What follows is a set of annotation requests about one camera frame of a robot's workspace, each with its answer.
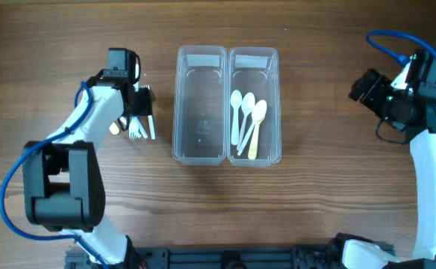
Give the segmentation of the white plastic spoon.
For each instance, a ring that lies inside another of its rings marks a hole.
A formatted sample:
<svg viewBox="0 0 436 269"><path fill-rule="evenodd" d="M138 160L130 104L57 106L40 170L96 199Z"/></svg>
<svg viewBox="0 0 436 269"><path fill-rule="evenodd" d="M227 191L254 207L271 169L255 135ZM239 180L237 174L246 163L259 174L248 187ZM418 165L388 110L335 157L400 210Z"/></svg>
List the white plastic spoon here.
<svg viewBox="0 0 436 269"><path fill-rule="evenodd" d="M252 124L249 127L248 131L246 132L243 141L240 145L240 148L238 149L237 152L238 155L242 154L243 150L245 149L245 146L249 141L249 138L251 137L251 134L253 133L256 123L265 117L266 112L267 112L267 102L262 99L255 104L252 110Z"/></svg>
<svg viewBox="0 0 436 269"><path fill-rule="evenodd" d="M247 117L251 114L254 106L255 106L255 95L254 93L249 92L243 97L242 104L241 104L241 109L243 112L243 121L240 127L240 136L237 146L240 146L241 143L243 142Z"/></svg>
<svg viewBox="0 0 436 269"><path fill-rule="evenodd" d="M233 118L231 123L231 144L236 146L239 142L239 108L242 104L243 97L239 90L234 90L231 93L230 104L233 109Z"/></svg>

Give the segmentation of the yellow plastic spoon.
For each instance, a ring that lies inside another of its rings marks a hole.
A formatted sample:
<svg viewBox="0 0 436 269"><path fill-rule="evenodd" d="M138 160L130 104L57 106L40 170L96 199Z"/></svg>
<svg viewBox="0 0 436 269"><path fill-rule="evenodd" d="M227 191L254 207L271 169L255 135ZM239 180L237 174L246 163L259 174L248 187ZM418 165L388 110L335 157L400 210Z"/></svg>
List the yellow plastic spoon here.
<svg viewBox="0 0 436 269"><path fill-rule="evenodd" d="M248 159L255 160L258 154L258 139L259 139L259 130L260 130L260 124L264 121L264 118L257 121L255 124L251 142L249 144L249 151L248 151Z"/></svg>

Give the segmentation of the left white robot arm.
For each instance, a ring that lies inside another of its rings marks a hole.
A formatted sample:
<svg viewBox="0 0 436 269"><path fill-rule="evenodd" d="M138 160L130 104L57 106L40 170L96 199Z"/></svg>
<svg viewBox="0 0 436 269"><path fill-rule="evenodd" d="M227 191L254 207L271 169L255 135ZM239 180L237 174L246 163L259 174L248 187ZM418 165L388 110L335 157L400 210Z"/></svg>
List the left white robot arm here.
<svg viewBox="0 0 436 269"><path fill-rule="evenodd" d="M113 123L130 120L149 101L137 88L141 62L129 49L110 48L108 64L81 82L74 110L43 141L29 141L22 166L25 215L51 232L71 238L101 268L144 268L131 239L105 217L105 187L96 152Z"/></svg>

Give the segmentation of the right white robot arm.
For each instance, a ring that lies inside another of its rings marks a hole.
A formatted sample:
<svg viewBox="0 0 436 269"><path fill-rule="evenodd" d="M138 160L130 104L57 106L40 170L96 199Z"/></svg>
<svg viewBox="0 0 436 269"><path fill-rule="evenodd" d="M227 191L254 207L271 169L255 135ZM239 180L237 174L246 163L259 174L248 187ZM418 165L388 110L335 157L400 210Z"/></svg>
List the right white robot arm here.
<svg viewBox="0 0 436 269"><path fill-rule="evenodd" d="M417 235L413 262L436 265L436 55L418 49L391 80L368 69L349 98L405 133L417 180Z"/></svg>

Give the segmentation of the left clear plastic container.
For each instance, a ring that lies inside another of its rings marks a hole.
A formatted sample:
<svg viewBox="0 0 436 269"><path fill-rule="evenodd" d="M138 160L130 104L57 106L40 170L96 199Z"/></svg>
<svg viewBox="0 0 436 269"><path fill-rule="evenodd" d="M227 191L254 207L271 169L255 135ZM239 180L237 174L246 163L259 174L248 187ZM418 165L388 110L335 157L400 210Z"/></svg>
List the left clear plastic container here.
<svg viewBox="0 0 436 269"><path fill-rule="evenodd" d="M172 155L183 165L215 166L225 158L226 67L221 46L178 50Z"/></svg>

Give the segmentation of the clear plastic container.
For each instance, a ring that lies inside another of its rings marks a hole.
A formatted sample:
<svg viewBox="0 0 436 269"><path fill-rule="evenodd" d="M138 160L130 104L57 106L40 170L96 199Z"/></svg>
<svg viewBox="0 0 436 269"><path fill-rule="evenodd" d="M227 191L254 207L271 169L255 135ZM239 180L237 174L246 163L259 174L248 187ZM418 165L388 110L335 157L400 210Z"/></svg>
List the clear plastic container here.
<svg viewBox="0 0 436 269"><path fill-rule="evenodd" d="M281 160L281 96L278 52L270 47L234 47L228 52L227 66L227 146L225 151L235 167L268 167ZM248 158L249 148L238 155L231 145L233 108L231 94L239 90L242 95L253 93L258 102L267 102L267 112L260 124L256 159Z"/></svg>
<svg viewBox="0 0 436 269"><path fill-rule="evenodd" d="M178 50L172 155L183 165L215 166L225 158L226 67L221 46Z"/></svg>

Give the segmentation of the right clear plastic container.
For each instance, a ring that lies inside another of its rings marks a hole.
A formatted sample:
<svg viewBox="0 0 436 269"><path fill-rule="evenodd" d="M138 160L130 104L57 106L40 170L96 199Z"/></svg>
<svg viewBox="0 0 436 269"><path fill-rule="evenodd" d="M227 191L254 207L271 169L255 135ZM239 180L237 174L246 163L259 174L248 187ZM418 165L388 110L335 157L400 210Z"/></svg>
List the right clear plastic container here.
<svg viewBox="0 0 436 269"><path fill-rule="evenodd" d="M225 151L235 167L268 167L281 160L281 96L278 52L270 47L234 47L228 52L227 66L227 146ZM253 93L258 102L267 102L267 112L260 124L256 159L248 158L249 148L238 155L231 145L233 108L231 94L239 90L242 95Z"/></svg>

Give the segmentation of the white plastic fork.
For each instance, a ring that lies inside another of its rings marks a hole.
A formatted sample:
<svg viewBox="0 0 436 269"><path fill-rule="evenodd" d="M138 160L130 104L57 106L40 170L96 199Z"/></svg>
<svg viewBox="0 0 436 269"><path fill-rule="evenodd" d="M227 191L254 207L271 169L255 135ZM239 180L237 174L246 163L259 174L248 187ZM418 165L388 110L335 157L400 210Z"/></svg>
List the white plastic fork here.
<svg viewBox="0 0 436 269"><path fill-rule="evenodd" d="M148 117L150 136L151 139L154 140L156 138L156 135L155 135L155 124L154 124L153 110L152 110L153 92L150 86L148 85L144 85L140 87L140 92L143 98L143 109L141 115Z"/></svg>
<svg viewBox="0 0 436 269"><path fill-rule="evenodd" d="M137 117L137 123L138 123L138 128L139 128L139 132L140 132L141 136L144 139L147 139L148 138L148 134L146 133L146 130L144 129L142 123L140 122L140 118L139 117Z"/></svg>
<svg viewBox="0 0 436 269"><path fill-rule="evenodd" d="M119 121L121 122L121 124L124 126L124 127L126 127L127 126L127 119L126 118L124 118L124 117L120 117L119 118Z"/></svg>

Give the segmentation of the light blue plastic fork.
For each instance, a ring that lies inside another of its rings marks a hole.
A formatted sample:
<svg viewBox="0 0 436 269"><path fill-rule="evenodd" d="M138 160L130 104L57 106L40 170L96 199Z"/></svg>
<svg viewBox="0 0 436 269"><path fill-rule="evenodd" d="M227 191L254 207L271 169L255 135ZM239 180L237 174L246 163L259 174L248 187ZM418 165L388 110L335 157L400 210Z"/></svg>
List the light blue plastic fork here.
<svg viewBox="0 0 436 269"><path fill-rule="evenodd" d="M128 128L128 132L129 132L129 139L130 140L136 140L138 138L141 137L141 133L139 130L139 126L138 126L138 122L137 122L137 118L136 117L132 117L130 124L129 124L129 128Z"/></svg>

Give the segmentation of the yellow plastic fork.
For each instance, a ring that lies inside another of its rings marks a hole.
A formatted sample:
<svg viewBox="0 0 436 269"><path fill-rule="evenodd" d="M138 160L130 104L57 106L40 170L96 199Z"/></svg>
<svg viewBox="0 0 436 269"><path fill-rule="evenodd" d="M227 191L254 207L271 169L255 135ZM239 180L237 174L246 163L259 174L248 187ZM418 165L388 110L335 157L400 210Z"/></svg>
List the yellow plastic fork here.
<svg viewBox="0 0 436 269"><path fill-rule="evenodd" d="M109 131L112 135L118 135L121 132L121 129L119 125L116 122L114 122L110 125Z"/></svg>

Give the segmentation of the black aluminium base frame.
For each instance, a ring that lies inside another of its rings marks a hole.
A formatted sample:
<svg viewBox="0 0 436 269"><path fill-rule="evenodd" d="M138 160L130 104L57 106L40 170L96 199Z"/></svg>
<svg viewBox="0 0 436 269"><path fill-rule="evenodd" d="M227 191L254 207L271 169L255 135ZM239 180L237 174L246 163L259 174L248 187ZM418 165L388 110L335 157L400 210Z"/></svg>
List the black aluminium base frame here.
<svg viewBox="0 0 436 269"><path fill-rule="evenodd" d="M68 251L66 269L73 268L386 268L399 263L393 246L368 238L337 233L327 244L292 247L178 248L134 247L124 240L117 255Z"/></svg>

